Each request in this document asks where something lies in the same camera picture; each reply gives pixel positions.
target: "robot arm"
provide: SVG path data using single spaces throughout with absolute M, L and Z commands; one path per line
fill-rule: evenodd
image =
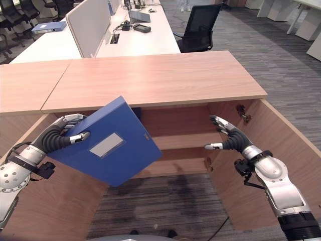
M 0 166 L 0 231 L 5 227 L 14 211 L 18 203 L 18 194 L 30 181 L 31 173 L 36 173 L 45 179 L 54 173 L 55 165 L 50 162 L 38 167 L 45 156 L 50 152 L 88 138 L 89 132 L 72 137 L 62 136 L 84 118 L 86 116 L 82 114 L 63 116 L 47 127 L 19 155 L 8 155 L 5 163 Z
M 245 176 L 245 185 L 265 189 L 266 197 L 287 239 L 321 240 L 320 227 L 302 194 L 290 181 L 286 165 L 272 157 L 269 151 L 263 152 L 253 145 L 244 133 L 228 121 L 215 115 L 210 116 L 210 120 L 229 139 L 223 143 L 207 144 L 205 149 L 234 149 L 242 154 L 245 159 L 234 163 L 236 170 Z M 262 187 L 248 182 L 254 172 Z

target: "desk leg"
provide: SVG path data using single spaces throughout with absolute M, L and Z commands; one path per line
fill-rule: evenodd
M 297 4 L 292 0 L 274 0 L 267 17 L 273 21 L 286 21 Z
M 271 7 L 274 3 L 274 0 L 264 0 L 259 13 L 257 14 L 258 18 L 266 18 L 269 15 Z
M 290 28 L 289 28 L 289 29 L 288 29 L 288 31 L 286 32 L 286 34 L 290 34 L 290 33 L 292 32 L 292 29 L 293 29 L 293 27 L 294 27 L 294 25 L 295 25 L 296 21 L 297 21 L 297 20 L 298 20 L 298 18 L 300 17 L 300 15 L 301 15 L 301 13 L 302 13 L 302 11 L 303 11 L 304 7 L 305 7 L 305 5 L 301 4 L 301 6 L 300 6 L 300 8 L 299 8 L 299 12 L 298 12 L 297 16 L 295 17 L 295 19 L 294 19 L 293 23 L 291 24 Z
M 248 9 L 260 9 L 263 4 L 263 0 L 247 0 L 245 7 Z
M 310 9 L 295 35 L 305 40 L 312 41 L 316 39 L 320 32 L 321 11 L 316 9 Z
M 321 61 L 321 33 L 308 49 L 307 54 Z

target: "white label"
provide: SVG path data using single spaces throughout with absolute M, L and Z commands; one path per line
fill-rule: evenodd
M 117 135 L 116 133 L 111 134 L 110 136 L 103 139 L 100 143 L 90 149 L 90 152 L 93 154 L 103 157 L 107 155 L 110 151 L 114 150 L 120 144 L 122 144 L 124 140 Z

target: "wooden countertop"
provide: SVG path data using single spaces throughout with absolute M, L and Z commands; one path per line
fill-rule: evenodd
M 0 112 L 40 109 L 71 60 L 0 65 Z
M 264 98 L 228 51 L 62 60 L 1 66 L 1 112 L 98 109 Z
M 98 109 L 122 95 L 132 107 L 264 98 L 228 51 L 73 60 L 43 112 Z

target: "cabinet door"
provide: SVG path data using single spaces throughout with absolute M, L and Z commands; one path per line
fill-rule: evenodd
M 248 108 L 252 120 L 237 127 L 261 150 L 270 150 L 283 161 L 291 181 L 300 189 L 315 218 L 321 217 L 321 153 L 288 120 L 265 100 L 256 100 Z M 277 225 L 264 190 L 243 185 L 234 168 L 242 158 L 236 151 L 220 151 L 210 173 L 222 202 L 236 229 L 246 230 Z
M 17 141 L 32 141 L 55 121 L 45 114 Z M 85 240 L 107 184 L 46 157 L 56 165 L 48 180 L 30 182 L 1 235 L 11 240 Z

